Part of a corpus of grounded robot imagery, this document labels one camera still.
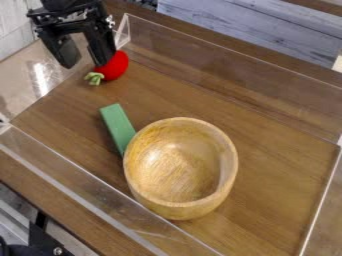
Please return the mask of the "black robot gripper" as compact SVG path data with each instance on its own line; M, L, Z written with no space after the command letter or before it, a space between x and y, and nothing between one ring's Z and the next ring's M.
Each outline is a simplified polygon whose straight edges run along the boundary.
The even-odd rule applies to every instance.
M83 33L88 41L88 52L96 66L108 63L116 53L112 33L112 16L103 0L40 0L41 7L29 9L34 31L57 60L71 69L81 54L69 34Z

